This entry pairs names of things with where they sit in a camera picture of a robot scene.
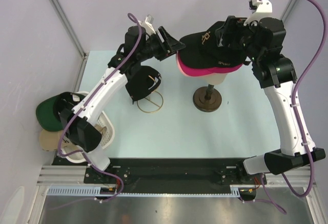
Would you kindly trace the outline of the magenta mesh cap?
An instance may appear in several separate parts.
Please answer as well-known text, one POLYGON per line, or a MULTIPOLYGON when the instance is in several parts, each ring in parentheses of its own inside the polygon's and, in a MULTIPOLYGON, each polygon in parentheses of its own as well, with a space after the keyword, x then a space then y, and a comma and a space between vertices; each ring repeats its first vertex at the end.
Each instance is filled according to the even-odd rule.
POLYGON ((211 74, 228 74, 231 72, 235 72, 238 69, 240 69, 242 65, 238 65, 236 67, 231 67, 231 68, 219 68, 219 67, 213 67, 213 68, 205 68, 205 69, 197 69, 197 70, 202 70, 206 72, 206 75, 211 75, 211 74))

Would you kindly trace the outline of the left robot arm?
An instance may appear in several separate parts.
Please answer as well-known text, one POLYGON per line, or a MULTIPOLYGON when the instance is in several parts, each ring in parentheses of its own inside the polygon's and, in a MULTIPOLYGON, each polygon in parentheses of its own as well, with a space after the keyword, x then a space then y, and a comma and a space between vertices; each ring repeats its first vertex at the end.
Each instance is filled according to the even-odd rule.
POLYGON ((95 128, 104 108, 121 88, 126 88, 132 102, 156 91, 161 84, 160 73, 141 63, 151 58, 162 61, 183 48, 185 44, 173 38, 164 27, 153 34, 142 26, 130 27, 97 85, 73 108, 60 112, 66 137, 79 148, 87 162, 97 168, 95 176, 101 182, 107 183, 113 178, 113 170, 108 167, 110 159, 95 128))

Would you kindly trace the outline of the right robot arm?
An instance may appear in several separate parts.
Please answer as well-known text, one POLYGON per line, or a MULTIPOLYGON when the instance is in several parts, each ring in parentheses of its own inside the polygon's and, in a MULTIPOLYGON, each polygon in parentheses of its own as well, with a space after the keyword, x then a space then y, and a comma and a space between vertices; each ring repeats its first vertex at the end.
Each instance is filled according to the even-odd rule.
POLYGON ((281 54, 286 35, 281 20, 265 17, 247 22, 245 17, 228 16, 215 31, 219 45, 241 50, 252 62, 252 71, 267 96, 276 120, 280 148, 243 161, 236 177, 248 184, 255 174, 278 175, 326 157, 308 134, 300 104, 293 90, 297 75, 292 61, 281 54))

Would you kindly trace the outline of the green brim black cap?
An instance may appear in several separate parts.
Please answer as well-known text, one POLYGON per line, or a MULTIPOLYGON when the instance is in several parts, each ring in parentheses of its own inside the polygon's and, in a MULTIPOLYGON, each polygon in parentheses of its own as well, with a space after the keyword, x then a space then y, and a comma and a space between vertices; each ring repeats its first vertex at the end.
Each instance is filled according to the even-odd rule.
POLYGON ((63 109, 71 110, 81 102, 85 94, 63 92, 41 102, 36 108, 36 118, 40 126, 50 132, 57 132, 63 129, 60 121, 60 113, 63 109))

